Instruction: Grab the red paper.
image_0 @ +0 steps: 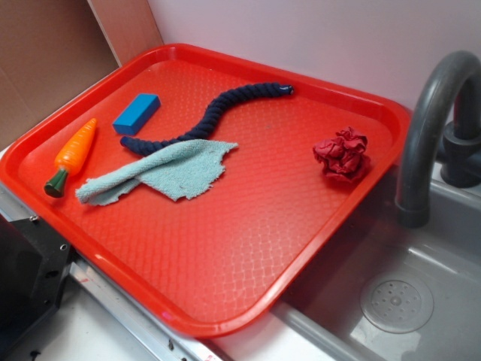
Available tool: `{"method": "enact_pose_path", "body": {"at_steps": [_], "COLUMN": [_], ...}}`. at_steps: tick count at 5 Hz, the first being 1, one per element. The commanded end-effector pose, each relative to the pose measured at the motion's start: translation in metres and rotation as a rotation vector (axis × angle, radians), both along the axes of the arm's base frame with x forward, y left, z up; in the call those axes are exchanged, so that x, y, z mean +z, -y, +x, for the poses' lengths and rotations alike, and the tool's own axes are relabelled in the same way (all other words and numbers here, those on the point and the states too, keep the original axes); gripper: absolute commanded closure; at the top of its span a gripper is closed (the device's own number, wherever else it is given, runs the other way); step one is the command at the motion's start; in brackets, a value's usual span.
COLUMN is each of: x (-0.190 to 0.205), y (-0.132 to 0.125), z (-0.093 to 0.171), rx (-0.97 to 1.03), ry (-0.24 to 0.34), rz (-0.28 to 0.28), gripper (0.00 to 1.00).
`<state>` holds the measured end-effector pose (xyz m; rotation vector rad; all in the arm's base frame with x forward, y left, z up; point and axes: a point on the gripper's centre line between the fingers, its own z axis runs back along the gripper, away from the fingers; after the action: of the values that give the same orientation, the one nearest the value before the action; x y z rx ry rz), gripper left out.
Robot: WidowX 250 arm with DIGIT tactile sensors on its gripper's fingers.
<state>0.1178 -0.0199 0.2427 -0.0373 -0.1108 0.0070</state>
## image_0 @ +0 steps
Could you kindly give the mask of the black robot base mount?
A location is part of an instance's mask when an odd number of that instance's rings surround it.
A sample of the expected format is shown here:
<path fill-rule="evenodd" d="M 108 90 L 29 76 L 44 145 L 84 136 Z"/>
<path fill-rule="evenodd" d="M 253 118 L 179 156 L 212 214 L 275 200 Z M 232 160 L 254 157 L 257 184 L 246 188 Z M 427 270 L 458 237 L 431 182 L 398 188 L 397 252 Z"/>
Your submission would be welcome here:
<path fill-rule="evenodd" d="M 71 257 L 44 220 L 1 218 L 1 353 L 57 311 Z"/>

